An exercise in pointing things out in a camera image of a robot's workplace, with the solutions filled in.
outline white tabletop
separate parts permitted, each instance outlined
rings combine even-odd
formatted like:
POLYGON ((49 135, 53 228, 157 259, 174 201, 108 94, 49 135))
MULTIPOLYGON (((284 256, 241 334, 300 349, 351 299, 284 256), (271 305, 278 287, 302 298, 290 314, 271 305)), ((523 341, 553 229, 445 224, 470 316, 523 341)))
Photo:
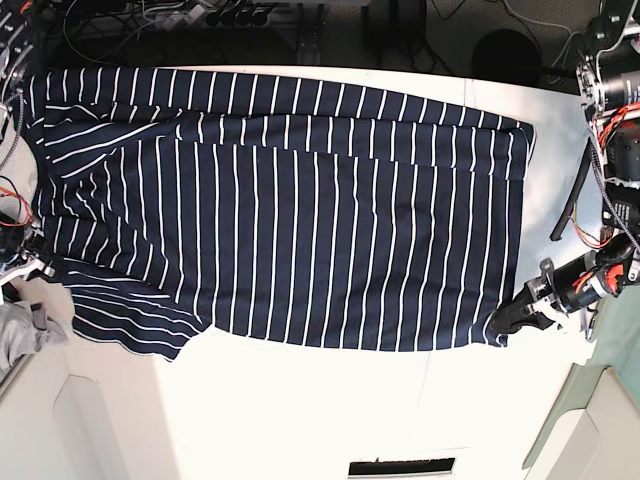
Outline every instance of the white tabletop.
MULTIPOLYGON (((538 275, 541 259, 561 265, 585 250, 570 229, 561 242, 548 240, 585 145, 577 97, 401 72, 198 68, 349 82, 531 123, 537 141, 525 182, 516 289, 538 275)), ((29 168, 19 175, 28 176, 29 168)), ((599 212, 588 177, 579 200, 585 229, 597 231, 599 212)), ((68 296, 53 297, 50 310, 68 325, 68 296)), ((146 472, 132 478, 169 479, 173 460, 149 457, 169 449, 191 480, 237 478, 239 471, 244 478, 294 479, 304 472, 337 480, 346 478, 350 461, 442 455, 458 459, 458 480, 522 479, 522 462, 572 363, 588 355, 579 337, 553 329, 523 329, 506 349, 472 345, 391 355, 300 348, 215 328, 191 340, 172 364, 75 336, 64 352, 72 375, 99 383, 127 468, 146 472), (158 411, 164 422, 150 413, 158 411)))

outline white surface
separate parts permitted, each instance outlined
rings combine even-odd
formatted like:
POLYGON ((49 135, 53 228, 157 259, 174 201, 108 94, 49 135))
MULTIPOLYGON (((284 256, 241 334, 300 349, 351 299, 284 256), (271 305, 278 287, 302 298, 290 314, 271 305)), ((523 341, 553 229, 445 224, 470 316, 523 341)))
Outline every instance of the white surface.
MULTIPOLYGON (((584 146, 575 97, 396 72, 215 68, 388 88, 531 122, 538 138, 517 277, 537 275, 538 261, 551 253, 562 263, 582 251, 570 231, 561 244, 545 243, 584 146)), ((583 196, 581 220, 599 218, 599 207, 587 203, 583 196)), ((57 318, 68 321, 68 296, 56 290, 50 300, 63 307, 57 318)), ((337 480, 351 461, 441 458, 447 451, 459 457, 457 480, 517 480, 571 363, 589 352, 580 339, 552 329, 523 330, 510 343, 389 354, 301 348, 210 328, 173 364, 75 336, 65 354, 71 374, 100 384, 134 480, 337 480)))
POLYGON ((571 435, 573 435, 576 427, 584 418, 591 422, 586 410, 578 409, 566 412, 558 419, 547 441, 544 443, 536 463, 529 469, 526 480, 547 480, 564 447, 571 439, 571 435))
POLYGON ((640 410, 612 369, 598 386, 548 480, 640 478, 640 410))

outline striped shirt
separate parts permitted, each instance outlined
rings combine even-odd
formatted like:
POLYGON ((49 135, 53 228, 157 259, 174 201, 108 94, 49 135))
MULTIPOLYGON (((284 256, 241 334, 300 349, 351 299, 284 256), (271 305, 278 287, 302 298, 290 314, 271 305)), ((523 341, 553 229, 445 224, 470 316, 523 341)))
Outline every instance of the striped shirt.
POLYGON ((355 85, 99 68, 27 88, 75 332, 174 359, 210 325, 383 351, 506 345, 531 126, 355 85))

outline gray cloth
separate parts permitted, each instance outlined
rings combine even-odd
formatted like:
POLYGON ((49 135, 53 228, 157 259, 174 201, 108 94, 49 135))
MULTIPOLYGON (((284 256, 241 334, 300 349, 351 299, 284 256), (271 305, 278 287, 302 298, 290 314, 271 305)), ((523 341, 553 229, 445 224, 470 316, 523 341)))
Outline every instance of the gray cloth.
POLYGON ((23 355, 67 340, 60 325, 47 318, 44 308, 29 302, 0 305, 0 380, 23 355))

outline red wire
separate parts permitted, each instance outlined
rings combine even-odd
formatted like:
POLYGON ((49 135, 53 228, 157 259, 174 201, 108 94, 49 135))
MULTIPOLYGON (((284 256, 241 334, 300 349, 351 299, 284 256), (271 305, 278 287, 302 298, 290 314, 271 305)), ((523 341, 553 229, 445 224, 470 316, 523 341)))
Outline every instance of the red wire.
POLYGON ((22 205, 24 206, 27 212, 27 217, 23 222, 4 223, 0 221, 0 225, 2 225, 3 227, 22 227, 23 225, 26 225, 27 223, 31 222, 31 219, 33 218, 33 212, 31 211, 31 206, 29 205, 29 202, 27 202, 22 195, 12 192, 11 190, 7 190, 4 187, 0 187, 0 193, 3 196, 17 198, 22 203, 22 205))

